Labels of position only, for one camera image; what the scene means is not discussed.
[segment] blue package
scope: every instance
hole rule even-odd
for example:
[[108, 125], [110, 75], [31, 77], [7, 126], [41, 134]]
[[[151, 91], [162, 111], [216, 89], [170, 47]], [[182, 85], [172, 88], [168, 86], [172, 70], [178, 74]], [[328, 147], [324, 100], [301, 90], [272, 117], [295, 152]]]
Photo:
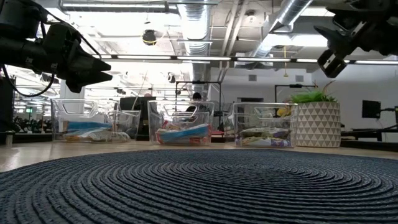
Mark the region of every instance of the blue package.
[[94, 121], [69, 121], [67, 131], [78, 131], [95, 128], [112, 128], [112, 124], [94, 122]]
[[207, 137], [209, 135], [209, 127], [203, 126], [195, 129], [183, 131], [157, 133], [157, 139], [160, 142], [172, 142], [185, 137]]

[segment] food package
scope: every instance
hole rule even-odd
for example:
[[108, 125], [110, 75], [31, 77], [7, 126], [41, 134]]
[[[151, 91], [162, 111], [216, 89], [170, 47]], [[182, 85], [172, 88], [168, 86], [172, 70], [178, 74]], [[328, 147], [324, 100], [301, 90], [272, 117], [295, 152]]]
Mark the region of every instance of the food package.
[[201, 124], [187, 129], [164, 124], [156, 131], [157, 141], [161, 144], [191, 144], [202, 145], [211, 141], [211, 125]]
[[238, 140], [242, 146], [291, 147], [289, 129], [250, 128], [241, 131]]
[[90, 127], [92, 126], [97, 126], [97, 128], [85, 128], [78, 131], [72, 131], [64, 135], [65, 139], [71, 142], [126, 142], [131, 139], [128, 134], [123, 132], [114, 132], [109, 128], [109, 126], [100, 127], [99, 125], [90, 124]]

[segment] silver air duct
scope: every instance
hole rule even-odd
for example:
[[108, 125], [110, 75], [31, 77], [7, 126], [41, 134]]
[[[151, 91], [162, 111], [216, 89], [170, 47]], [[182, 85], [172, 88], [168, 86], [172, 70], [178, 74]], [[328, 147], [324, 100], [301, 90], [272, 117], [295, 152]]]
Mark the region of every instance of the silver air duct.
[[267, 43], [267, 36], [270, 32], [292, 32], [293, 23], [299, 18], [301, 13], [312, 3], [313, 0], [285, 0], [279, 12], [270, 15], [264, 22], [263, 36], [261, 44], [252, 53], [251, 57], [266, 57], [272, 49]]
[[[208, 38], [210, 6], [204, 4], [179, 4], [177, 7], [182, 19], [183, 37], [187, 40], [193, 40], [193, 42], [185, 43], [187, 54], [192, 56], [208, 56], [210, 54], [209, 44], [200, 41]], [[210, 81], [210, 64], [203, 62], [192, 63], [190, 78], [191, 81]], [[192, 85], [192, 88], [194, 92], [201, 93], [202, 99], [207, 99], [208, 84]]]

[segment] potted plant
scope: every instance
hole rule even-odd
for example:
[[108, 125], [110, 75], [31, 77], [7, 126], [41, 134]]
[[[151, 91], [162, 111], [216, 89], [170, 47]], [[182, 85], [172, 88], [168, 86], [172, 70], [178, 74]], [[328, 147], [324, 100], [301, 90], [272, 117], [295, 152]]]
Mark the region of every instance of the potted plant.
[[340, 104], [326, 93], [332, 83], [292, 96], [298, 104], [296, 146], [340, 147]]

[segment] black robotic arm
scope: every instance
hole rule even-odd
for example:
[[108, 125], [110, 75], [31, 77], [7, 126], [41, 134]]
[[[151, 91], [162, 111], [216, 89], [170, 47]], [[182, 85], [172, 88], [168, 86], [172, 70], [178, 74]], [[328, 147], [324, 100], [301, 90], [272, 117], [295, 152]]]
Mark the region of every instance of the black robotic arm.
[[[0, 0], [0, 70], [6, 78], [4, 65], [29, 68], [38, 74], [56, 74], [75, 93], [85, 85], [111, 80], [111, 75], [102, 72], [111, 70], [111, 66], [80, 47], [85, 39], [71, 25], [53, 23], [46, 33], [48, 14], [31, 0]], [[43, 38], [36, 38], [39, 26]]]
[[318, 64], [329, 78], [347, 66], [344, 58], [360, 47], [382, 55], [398, 55], [398, 2], [396, 0], [347, 0], [326, 7], [335, 13], [338, 30], [315, 29], [328, 39], [328, 50]]

